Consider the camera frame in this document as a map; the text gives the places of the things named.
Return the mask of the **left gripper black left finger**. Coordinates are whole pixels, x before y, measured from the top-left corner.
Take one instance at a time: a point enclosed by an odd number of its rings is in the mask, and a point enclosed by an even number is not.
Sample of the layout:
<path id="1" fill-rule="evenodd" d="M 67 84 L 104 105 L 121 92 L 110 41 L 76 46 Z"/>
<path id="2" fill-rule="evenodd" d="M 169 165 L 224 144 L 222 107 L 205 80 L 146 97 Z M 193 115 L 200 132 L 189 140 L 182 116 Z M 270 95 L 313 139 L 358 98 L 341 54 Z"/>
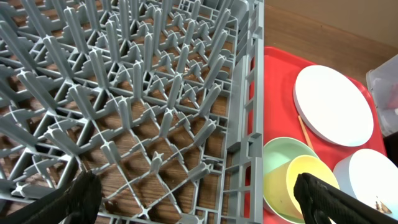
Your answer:
<path id="1" fill-rule="evenodd" d="M 82 172 L 69 185 L 1 218 L 7 224 L 60 223 L 71 216 L 73 223 L 96 221 L 102 195 L 100 178 L 92 171 Z"/>

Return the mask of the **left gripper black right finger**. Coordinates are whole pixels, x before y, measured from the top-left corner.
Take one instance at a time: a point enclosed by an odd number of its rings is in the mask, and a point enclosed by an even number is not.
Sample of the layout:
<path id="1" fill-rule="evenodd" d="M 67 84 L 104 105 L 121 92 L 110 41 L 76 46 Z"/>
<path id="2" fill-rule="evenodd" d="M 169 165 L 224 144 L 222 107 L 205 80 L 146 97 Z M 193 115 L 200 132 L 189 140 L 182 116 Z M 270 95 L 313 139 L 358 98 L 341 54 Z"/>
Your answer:
<path id="1" fill-rule="evenodd" d="M 298 175 L 294 196 L 306 224 L 397 224 L 397 220 L 309 173 Z"/>

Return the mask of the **yellow plastic cup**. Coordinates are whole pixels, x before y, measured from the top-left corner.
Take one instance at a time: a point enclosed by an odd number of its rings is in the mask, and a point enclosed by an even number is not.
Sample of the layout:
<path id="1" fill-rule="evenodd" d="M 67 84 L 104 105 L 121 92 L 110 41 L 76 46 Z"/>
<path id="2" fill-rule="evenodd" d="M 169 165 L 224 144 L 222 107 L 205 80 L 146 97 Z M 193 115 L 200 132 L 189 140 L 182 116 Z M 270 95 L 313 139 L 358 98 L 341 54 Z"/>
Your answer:
<path id="1" fill-rule="evenodd" d="M 300 205 L 294 197 L 294 185 L 303 173 L 312 174 L 337 189 L 340 187 L 330 168 L 310 155 L 297 156 L 266 174 L 263 178 L 266 202 L 276 214 L 294 223 L 303 222 Z"/>

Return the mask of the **light blue bowl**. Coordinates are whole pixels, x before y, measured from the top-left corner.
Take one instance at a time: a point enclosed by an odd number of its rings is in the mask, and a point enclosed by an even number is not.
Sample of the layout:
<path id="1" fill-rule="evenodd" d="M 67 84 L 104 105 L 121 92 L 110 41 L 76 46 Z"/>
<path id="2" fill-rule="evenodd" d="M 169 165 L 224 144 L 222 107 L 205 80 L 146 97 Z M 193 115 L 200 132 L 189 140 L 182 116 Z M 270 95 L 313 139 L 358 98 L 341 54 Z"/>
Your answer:
<path id="1" fill-rule="evenodd" d="M 340 190 L 397 219 L 397 166 L 372 149 L 360 149 L 339 161 L 333 173 Z"/>

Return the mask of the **mint green bowl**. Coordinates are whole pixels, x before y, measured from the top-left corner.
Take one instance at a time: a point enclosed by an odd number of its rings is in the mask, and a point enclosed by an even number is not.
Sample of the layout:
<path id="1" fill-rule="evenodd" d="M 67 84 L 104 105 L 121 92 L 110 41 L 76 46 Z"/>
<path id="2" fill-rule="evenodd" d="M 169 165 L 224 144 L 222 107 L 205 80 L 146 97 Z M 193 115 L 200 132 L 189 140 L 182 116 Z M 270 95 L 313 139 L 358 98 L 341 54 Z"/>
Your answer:
<path id="1" fill-rule="evenodd" d="M 278 137 L 268 141 L 262 149 L 262 174 L 265 176 L 279 166 L 301 155 L 318 158 L 317 154 L 302 141 L 290 137 Z M 264 223 L 304 223 L 303 220 L 277 213 L 263 197 Z"/>

